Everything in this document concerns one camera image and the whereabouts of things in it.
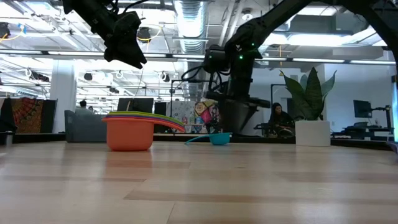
gray sofa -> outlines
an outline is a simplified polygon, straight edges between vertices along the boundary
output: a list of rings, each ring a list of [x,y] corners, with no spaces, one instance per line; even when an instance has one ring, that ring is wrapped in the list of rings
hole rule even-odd
[[[65,110],[65,138],[67,142],[106,142],[105,115],[89,114],[77,116]]]

white column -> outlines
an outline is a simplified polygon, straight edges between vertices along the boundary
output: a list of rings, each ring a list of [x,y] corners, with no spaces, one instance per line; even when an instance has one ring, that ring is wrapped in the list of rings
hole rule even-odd
[[[385,60],[395,60],[394,55],[391,51],[384,51],[384,59]],[[397,74],[396,66],[388,66],[387,74],[389,77]],[[397,83],[391,84],[392,88],[392,102],[391,102],[391,126],[394,128],[394,140],[398,141],[398,92],[397,92]]]
[[[75,111],[78,73],[73,60],[54,60],[50,99],[57,100],[53,133],[65,131],[65,110]]]

teal bowl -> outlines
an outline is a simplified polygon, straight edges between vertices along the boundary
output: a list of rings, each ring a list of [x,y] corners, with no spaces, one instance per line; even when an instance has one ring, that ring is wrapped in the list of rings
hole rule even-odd
[[[193,138],[189,141],[187,141],[185,144],[189,144],[192,141],[195,141],[197,139],[201,139],[201,138],[210,138],[210,142],[215,145],[215,146],[223,146],[225,144],[229,143],[229,135],[231,135],[232,133],[218,133],[218,134],[207,134],[204,136],[199,136],[196,138]]]
[[[209,135],[210,142],[215,146],[223,146],[229,143],[229,135],[231,133],[219,133]]]

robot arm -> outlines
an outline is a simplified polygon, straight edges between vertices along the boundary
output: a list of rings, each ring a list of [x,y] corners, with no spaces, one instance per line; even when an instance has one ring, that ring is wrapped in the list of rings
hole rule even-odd
[[[390,0],[319,0],[329,5],[344,6],[362,15],[386,42],[398,60],[398,10]],[[254,60],[261,58],[258,47],[274,29],[298,13],[312,0],[283,0],[262,17],[251,19],[240,26],[224,48],[212,45],[206,51],[203,68],[208,73],[229,70],[229,81],[221,92],[210,91],[207,98],[220,103],[221,125],[225,131],[239,133],[257,106],[270,108],[270,102],[251,98]],[[105,40],[105,59],[114,59],[142,68],[145,56],[136,40],[140,20],[135,12],[118,14],[107,10],[112,0],[63,0],[65,13],[72,9],[87,22],[93,32]]]
[[[75,10],[90,26],[91,31],[105,41],[107,49],[104,58],[114,59],[142,68],[146,63],[144,54],[137,43],[137,30],[141,24],[136,12],[118,14],[116,10],[108,10],[107,5],[113,0],[63,0],[65,14]]]
[[[362,15],[398,60],[398,23],[394,20],[398,19],[398,10],[390,0],[319,1],[344,6],[351,12]],[[312,0],[283,0],[262,17],[251,19],[241,25],[223,49],[212,45],[206,51],[203,68],[208,73],[230,70],[226,89],[221,93],[210,90],[206,94],[207,98],[219,101],[222,126],[225,130],[239,133],[256,112],[257,106],[270,108],[269,101],[249,96],[254,60],[262,58],[257,49],[272,31],[311,2]]]

wall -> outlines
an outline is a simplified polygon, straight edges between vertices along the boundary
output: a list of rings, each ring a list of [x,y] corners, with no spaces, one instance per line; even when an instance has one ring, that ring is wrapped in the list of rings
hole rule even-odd
[[[341,131],[355,122],[369,122],[367,118],[355,118],[353,100],[370,101],[373,108],[391,105],[392,85],[387,69],[376,65],[325,65],[326,79],[337,70],[335,87],[325,102],[325,118],[331,122],[332,130]],[[384,111],[374,111],[370,122],[374,124],[376,119],[381,126],[387,126]]]
[[[328,94],[325,102],[324,117],[331,121],[331,128],[334,131],[341,131],[343,128],[353,125],[355,122],[368,121],[364,118],[355,118],[353,100],[370,101],[372,107],[383,107],[392,104],[391,75],[387,72],[388,66],[377,65],[337,65],[322,64],[316,67],[318,77],[323,83],[328,80],[335,70],[336,83],[334,89]],[[298,68],[282,69],[290,75],[297,75],[300,79],[303,74]],[[254,69],[253,83],[250,89],[252,97],[271,100],[271,84],[284,84],[283,77],[279,76],[279,69]],[[286,108],[286,98],[290,93],[284,86],[274,87],[274,102],[279,102]],[[268,122],[271,109],[260,109],[248,126]],[[379,120],[381,126],[387,126],[386,114],[384,111],[374,111],[372,124]]]

